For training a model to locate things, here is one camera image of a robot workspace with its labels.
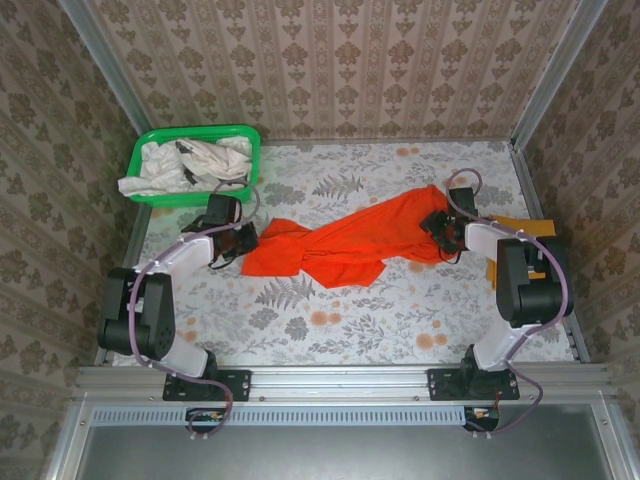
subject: patterned wallpaper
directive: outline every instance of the patterned wallpaper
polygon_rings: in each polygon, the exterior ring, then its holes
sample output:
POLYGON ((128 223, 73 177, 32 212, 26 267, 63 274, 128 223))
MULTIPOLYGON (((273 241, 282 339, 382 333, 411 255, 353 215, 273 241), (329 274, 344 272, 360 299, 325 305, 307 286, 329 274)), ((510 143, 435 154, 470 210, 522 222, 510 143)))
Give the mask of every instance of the patterned wallpaper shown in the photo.
POLYGON ((526 146, 576 312, 640 440, 640 1, 610 0, 526 146))
POLYGON ((154 127, 507 138, 577 0, 87 0, 154 127))
POLYGON ((137 137, 55 1, 0 2, 0 478, 38 478, 134 211, 137 137))

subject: floral tablecloth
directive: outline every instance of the floral tablecloth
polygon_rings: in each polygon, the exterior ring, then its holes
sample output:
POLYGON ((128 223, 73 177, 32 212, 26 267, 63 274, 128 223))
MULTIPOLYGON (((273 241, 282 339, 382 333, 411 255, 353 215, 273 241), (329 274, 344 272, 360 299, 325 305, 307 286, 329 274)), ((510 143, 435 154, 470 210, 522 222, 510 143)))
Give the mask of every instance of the floral tablecloth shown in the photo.
MULTIPOLYGON (((505 142, 430 142, 263 147, 255 222, 259 232, 274 217, 317 228, 415 187, 442 187, 463 167, 483 176, 481 214, 528 218, 505 142)), ((141 259, 173 243, 203 211, 155 209, 141 259)), ((222 365, 457 362, 501 321, 487 260, 470 252, 455 266, 390 259, 371 287, 332 290, 304 273, 243 277, 241 263, 198 270, 174 299, 178 333, 214 351, 222 365)), ((572 359, 561 327, 532 339, 517 358, 572 359)), ((129 357, 114 360, 131 364, 129 357)))

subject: orange cloth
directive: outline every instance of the orange cloth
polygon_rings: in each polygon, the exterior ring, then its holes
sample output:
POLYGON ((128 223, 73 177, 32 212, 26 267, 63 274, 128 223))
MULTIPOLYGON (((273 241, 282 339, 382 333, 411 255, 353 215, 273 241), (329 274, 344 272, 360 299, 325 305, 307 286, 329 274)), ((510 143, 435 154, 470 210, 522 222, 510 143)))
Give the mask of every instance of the orange cloth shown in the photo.
POLYGON ((304 270, 327 288, 369 286, 382 273, 381 260, 401 256, 438 263, 438 246, 420 228, 434 210, 446 210, 447 199, 434 186, 406 192, 318 230, 276 218, 249 253, 242 274, 291 277, 304 270))

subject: white cloth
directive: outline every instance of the white cloth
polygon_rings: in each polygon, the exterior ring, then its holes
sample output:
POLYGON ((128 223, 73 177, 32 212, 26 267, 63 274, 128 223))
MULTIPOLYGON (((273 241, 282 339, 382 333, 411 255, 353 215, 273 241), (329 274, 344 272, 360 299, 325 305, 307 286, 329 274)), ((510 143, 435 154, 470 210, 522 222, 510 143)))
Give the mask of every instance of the white cloth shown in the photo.
MULTIPOLYGON (((118 180, 118 189, 126 197, 163 195, 213 190, 221 180, 246 178, 251 171, 251 143, 246 137, 218 140, 218 144, 178 139, 158 145, 142 146, 140 176, 118 180), (181 153, 178 146, 187 153, 181 153), (193 173, 195 185, 187 180, 185 168, 193 173)), ((244 188, 223 185, 220 190, 244 188)))

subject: yellow object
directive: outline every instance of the yellow object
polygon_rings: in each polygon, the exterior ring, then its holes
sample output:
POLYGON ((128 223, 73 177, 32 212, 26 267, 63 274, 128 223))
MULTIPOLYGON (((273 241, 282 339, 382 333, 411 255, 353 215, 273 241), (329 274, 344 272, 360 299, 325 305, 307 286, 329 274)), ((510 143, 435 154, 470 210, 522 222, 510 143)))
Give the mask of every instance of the yellow object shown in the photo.
MULTIPOLYGON (((535 235, 536 237, 548 237, 556 234, 556 227, 553 224, 553 220, 521 220, 517 218, 500 217, 498 215, 494 215, 493 219, 505 227, 513 228, 514 230, 523 229, 529 235, 535 235)), ((529 278, 544 278, 544 273, 530 272, 529 278)), ((489 260, 487 280, 491 282, 491 288, 495 290, 496 262, 493 260, 489 260)))

